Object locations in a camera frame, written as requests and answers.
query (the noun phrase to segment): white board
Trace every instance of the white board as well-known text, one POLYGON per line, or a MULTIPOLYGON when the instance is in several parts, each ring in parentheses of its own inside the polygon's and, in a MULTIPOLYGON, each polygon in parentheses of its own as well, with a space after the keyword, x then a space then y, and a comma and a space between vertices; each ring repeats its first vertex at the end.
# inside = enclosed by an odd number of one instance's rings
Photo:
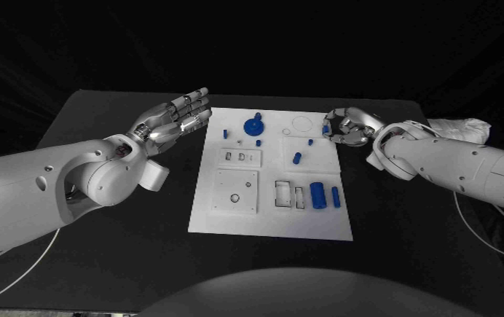
MULTIPOLYGON (((269 237, 311 238, 326 240, 353 240, 347 214, 340 162, 336 145, 321 138, 323 113, 225 109, 212 107, 213 115, 208 125, 200 174, 197 179, 189 232, 222 233, 229 235, 261 235, 269 237), (244 124, 261 112, 265 124, 264 133, 254 137, 244 131, 244 124), (292 152, 301 152, 301 162, 294 167, 292 152), (259 166, 242 168, 222 165, 223 149, 262 151, 259 166), (219 186, 215 185, 218 170, 256 171, 258 199, 255 212, 213 211, 212 199, 219 186), (291 187, 291 208, 275 206, 275 181, 287 181, 291 187), (324 183, 327 208, 314 209, 310 184, 324 183), (295 188, 303 188, 305 207, 295 209, 295 188), (340 208, 333 205, 331 187, 339 187, 340 208)), ((229 179, 244 183, 245 179, 229 179)))

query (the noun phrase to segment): rectangular slot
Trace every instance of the rectangular slot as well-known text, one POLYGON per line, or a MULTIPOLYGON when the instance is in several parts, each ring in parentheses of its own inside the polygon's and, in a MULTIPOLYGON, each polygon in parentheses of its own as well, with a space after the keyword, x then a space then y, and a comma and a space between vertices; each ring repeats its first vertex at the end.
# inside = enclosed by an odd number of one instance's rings
POLYGON ((258 149, 219 150, 219 166, 238 166, 241 168, 261 168, 261 154, 258 149))
POLYGON ((297 210, 304 210, 303 187, 294 189, 294 196, 297 198, 297 210))
POLYGON ((275 181, 275 206, 278 208, 291 208, 291 183, 287 181, 275 181))

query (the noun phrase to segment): small blue part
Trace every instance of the small blue part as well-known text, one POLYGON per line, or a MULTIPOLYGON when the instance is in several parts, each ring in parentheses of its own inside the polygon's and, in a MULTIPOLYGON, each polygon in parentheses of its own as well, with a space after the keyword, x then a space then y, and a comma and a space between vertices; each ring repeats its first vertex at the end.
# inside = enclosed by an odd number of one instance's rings
POLYGON ((298 152, 298 153, 295 153, 295 155, 294 155, 294 161, 292 161, 292 163, 294 163, 294 164, 300 164, 300 160, 301 160, 301 153, 298 152))
POLYGON ((255 114, 254 119, 245 121, 244 130, 246 135, 259 136, 265 130, 265 124, 261 121, 261 113, 255 114))
POLYGON ((331 188, 331 191, 333 191, 334 207, 336 207, 336 208, 340 208, 340 207, 341 207, 341 204, 340 204, 339 188, 337 188, 337 187, 333 187, 333 188, 331 188))
POLYGON ((326 203, 324 184, 321 182, 310 184, 310 191, 313 193, 313 208, 327 208, 328 204, 326 203))

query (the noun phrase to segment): blue object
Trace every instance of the blue object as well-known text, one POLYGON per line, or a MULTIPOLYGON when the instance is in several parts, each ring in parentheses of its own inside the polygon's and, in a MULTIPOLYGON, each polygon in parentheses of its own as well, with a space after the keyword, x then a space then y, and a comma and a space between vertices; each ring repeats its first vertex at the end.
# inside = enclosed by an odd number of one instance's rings
POLYGON ((313 208, 327 208, 328 204, 326 203, 324 184, 321 182, 310 184, 310 191, 313 192, 313 208))
POLYGON ((246 135, 259 136, 265 130, 265 124, 261 121, 261 113, 255 114, 254 119, 245 121, 244 130, 246 135))
POLYGON ((301 153, 298 152, 298 153, 295 153, 295 155, 294 155, 294 161, 292 161, 292 163, 294 163, 294 164, 300 164, 300 160, 301 160, 301 153))
POLYGON ((340 194, 339 194, 339 188, 333 187, 331 188, 333 191, 333 200, 334 200, 334 207, 339 208, 341 206, 340 204, 340 194))

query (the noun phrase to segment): table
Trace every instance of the table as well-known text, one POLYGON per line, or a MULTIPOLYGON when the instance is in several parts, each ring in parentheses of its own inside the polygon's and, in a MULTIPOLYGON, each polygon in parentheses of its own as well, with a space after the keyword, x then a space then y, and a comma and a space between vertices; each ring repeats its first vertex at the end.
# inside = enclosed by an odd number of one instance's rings
MULTIPOLYGON (((78 91, 38 148, 124 133, 144 110, 179 96, 78 91)), ((388 122, 426 124, 412 101, 210 97, 213 106, 229 108, 327 112, 357 106, 388 122)), ((189 233, 203 140, 205 130, 154 157, 172 171, 160 192, 138 187, 121 204, 62 228, 40 264, 0 295, 2 308, 138 312, 229 273, 320 267, 405 283, 487 316, 503 313, 503 263, 465 228, 451 192, 421 177, 402 181, 375 169, 366 163, 370 144, 337 146, 354 242, 189 233)), ((52 234, 0 257, 0 287, 23 274, 51 239, 52 234)))

